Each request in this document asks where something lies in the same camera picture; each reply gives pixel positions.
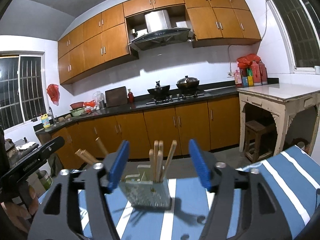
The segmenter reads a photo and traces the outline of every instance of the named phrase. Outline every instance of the countertop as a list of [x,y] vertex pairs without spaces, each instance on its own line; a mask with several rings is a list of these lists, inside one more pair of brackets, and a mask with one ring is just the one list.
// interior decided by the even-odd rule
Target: countertop
[[42,128],[36,131],[36,135],[42,134],[42,133],[53,133],[55,131],[60,130],[63,127],[66,127],[75,122],[79,122],[83,120],[95,119],[99,117],[105,117],[105,116],[111,116],[111,115],[117,115],[117,114],[127,114],[127,113],[133,113],[136,111],[156,109],[156,108],[168,107],[168,106],[176,106],[181,104],[190,104],[190,103],[195,103],[195,102],[200,102],[200,101],[205,101],[205,100],[210,100],[214,98],[235,95],[235,94],[238,94],[237,87],[230,86],[230,87],[215,88],[211,91],[204,92],[204,96],[199,96],[197,98],[188,98],[180,101],[168,101],[168,103],[165,103],[165,104],[146,105],[146,103],[150,102],[150,98],[144,99],[144,100],[136,101],[133,104],[107,107],[105,109],[94,111],[90,114],[83,114],[81,116],[72,117],[69,121],[64,121],[56,125],[51,125],[48,129]]
[[303,95],[319,92],[320,88],[281,83],[239,88],[238,91],[246,94],[260,94],[262,96],[272,97],[286,102]]
[[[320,187],[319,165],[297,146],[292,146],[285,152],[242,170],[250,171],[251,168],[257,168],[270,186],[286,217],[292,238],[295,238],[315,212],[315,188]],[[204,223],[197,219],[208,216],[213,193],[208,193],[198,178],[169,179],[168,184],[173,200],[169,212],[132,208],[119,187],[112,194],[105,195],[120,239],[176,240],[187,239],[186,236],[192,240],[199,239]],[[92,238],[85,190],[78,191],[78,198],[83,234]],[[227,238],[236,235],[240,203],[241,190],[235,189]]]

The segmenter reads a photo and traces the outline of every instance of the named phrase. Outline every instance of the tabletop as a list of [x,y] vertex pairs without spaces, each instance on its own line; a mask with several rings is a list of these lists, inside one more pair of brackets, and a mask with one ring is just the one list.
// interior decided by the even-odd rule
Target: tabletop
[[[239,168],[258,168],[274,192],[287,219],[292,238],[304,228],[315,211],[316,189],[320,188],[320,166],[297,146],[267,160]],[[117,188],[106,195],[108,206],[121,239],[124,240],[198,240],[204,227],[214,193],[207,192],[198,178],[169,179],[172,208],[169,211],[139,211]],[[85,191],[79,190],[81,224],[84,235],[92,237]],[[241,190],[235,189],[228,237],[236,234]]]
[[260,94],[262,96],[269,96],[273,98],[288,100],[292,98],[298,98],[303,95],[319,92],[320,88],[280,83],[264,86],[239,88],[238,91],[243,93]]

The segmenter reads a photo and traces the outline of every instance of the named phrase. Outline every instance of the white table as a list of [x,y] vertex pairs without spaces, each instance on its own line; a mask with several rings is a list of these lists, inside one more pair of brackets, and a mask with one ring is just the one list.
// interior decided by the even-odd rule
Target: white table
[[238,91],[240,100],[240,152],[242,152],[244,148],[244,106],[249,103],[271,112],[275,119],[278,137],[274,155],[282,151],[285,135],[296,114],[309,107],[315,106],[317,117],[308,152],[308,154],[311,155],[319,127],[320,88],[281,83],[240,88]]

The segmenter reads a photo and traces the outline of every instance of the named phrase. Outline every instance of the yellow bottle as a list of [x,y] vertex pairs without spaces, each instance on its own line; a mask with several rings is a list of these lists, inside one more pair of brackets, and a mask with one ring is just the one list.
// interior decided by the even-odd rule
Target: yellow bottle
[[41,122],[42,122],[43,128],[50,127],[50,121],[47,114],[41,115]]

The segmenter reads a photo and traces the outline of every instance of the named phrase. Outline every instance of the screw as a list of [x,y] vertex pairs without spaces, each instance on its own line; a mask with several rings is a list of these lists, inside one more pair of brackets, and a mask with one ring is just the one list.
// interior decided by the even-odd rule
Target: screw
[[252,174],[259,174],[260,172],[259,172],[259,170],[258,170],[257,168],[252,168],[252,169],[250,170],[250,173],[252,173]]
[[95,170],[100,170],[100,169],[103,168],[103,164],[102,163],[96,163],[96,164],[93,165],[93,168]]
[[66,176],[68,174],[69,174],[69,170],[61,170],[60,171],[60,175],[62,175],[62,176]]
[[217,162],[216,163],[216,167],[217,168],[225,168],[227,165],[225,164],[225,163],[223,163],[223,162]]

